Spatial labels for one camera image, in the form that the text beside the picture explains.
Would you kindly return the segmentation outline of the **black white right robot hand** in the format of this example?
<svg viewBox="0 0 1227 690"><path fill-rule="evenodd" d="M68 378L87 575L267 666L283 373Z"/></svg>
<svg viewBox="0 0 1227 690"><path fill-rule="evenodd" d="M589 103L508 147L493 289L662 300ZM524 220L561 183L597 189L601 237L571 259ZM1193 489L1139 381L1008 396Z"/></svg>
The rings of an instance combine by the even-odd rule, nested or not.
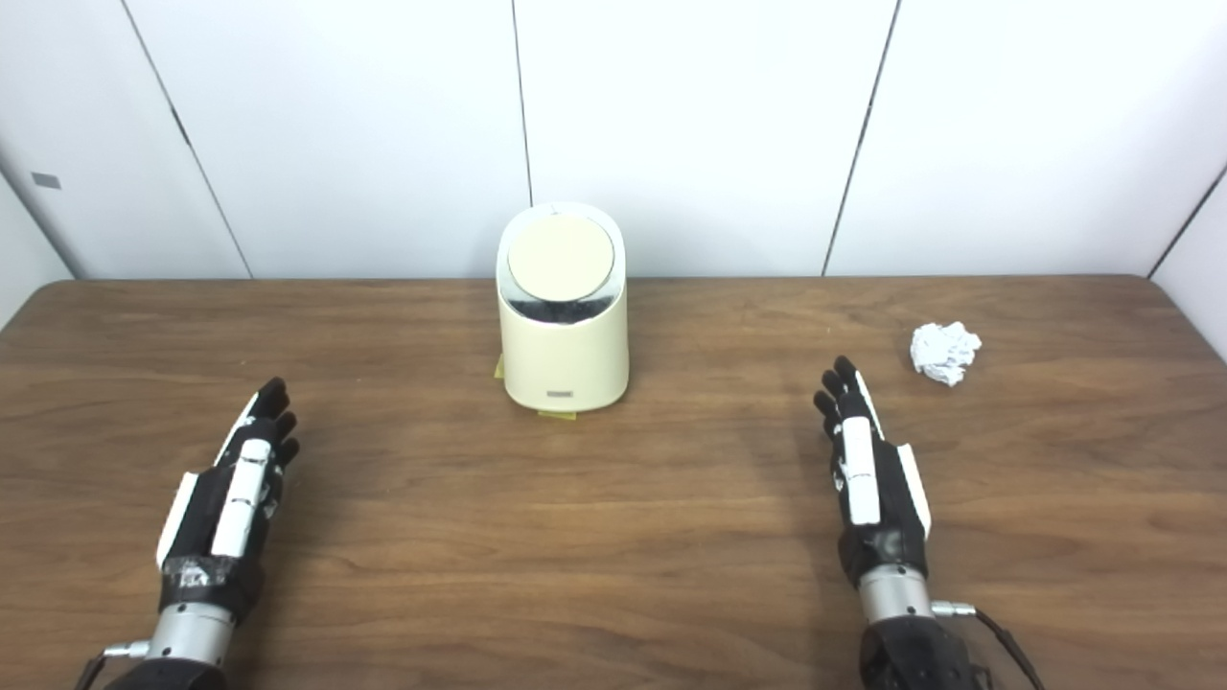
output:
<svg viewBox="0 0 1227 690"><path fill-rule="evenodd" d="M847 580L859 584L882 566L928 576L933 507L912 447L887 440L863 371L837 356L812 401L832 444L829 471L843 521L837 552Z"/></svg>

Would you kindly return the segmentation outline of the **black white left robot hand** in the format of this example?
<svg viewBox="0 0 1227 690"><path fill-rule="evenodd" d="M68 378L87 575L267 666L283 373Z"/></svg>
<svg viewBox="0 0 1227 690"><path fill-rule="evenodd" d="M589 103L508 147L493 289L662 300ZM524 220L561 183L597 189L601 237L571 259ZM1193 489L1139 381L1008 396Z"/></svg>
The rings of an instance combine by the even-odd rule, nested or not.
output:
<svg viewBox="0 0 1227 690"><path fill-rule="evenodd" d="M288 384L272 377L231 426L212 467L183 475L156 550L158 610L218 607L240 624L263 597L263 552L301 449Z"/></svg>

